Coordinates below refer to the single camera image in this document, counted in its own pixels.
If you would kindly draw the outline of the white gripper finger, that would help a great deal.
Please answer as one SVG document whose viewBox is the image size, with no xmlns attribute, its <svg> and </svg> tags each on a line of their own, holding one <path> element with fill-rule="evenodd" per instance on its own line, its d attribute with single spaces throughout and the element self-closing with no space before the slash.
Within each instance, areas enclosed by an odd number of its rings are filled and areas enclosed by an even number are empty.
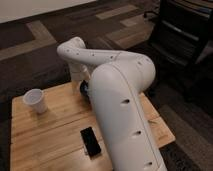
<svg viewBox="0 0 213 171">
<path fill-rule="evenodd" d="M 72 93 L 76 94 L 80 91 L 80 83 L 79 82 L 72 82 Z"/>
</svg>

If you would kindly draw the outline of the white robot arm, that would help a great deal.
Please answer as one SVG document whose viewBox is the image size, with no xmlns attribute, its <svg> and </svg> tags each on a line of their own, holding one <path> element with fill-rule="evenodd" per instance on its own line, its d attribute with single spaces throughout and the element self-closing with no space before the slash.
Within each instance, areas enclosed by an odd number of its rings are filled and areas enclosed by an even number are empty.
<svg viewBox="0 0 213 171">
<path fill-rule="evenodd" d="M 145 117 L 140 94 L 156 75 L 153 61 L 141 53 L 89 49 L 79 37 L 60 44 L 74 81 L 86 80 L 114 171 L 167 171 Z"/>
</svg>

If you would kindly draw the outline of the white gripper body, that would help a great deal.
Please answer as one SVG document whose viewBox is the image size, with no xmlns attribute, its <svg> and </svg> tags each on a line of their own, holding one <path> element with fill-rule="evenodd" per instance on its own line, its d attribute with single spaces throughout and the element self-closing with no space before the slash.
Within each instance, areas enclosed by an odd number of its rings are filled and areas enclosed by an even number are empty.
<svg viewBox="0 0 213 171">
<path fill-rule="evenodd" d="M 88 81 L 90 79 L 89 70 L 83 64 L 71 63 L 69 65 L 69 70 L 74 88 L 78 87 L 83 80 Z"/>
</svg>

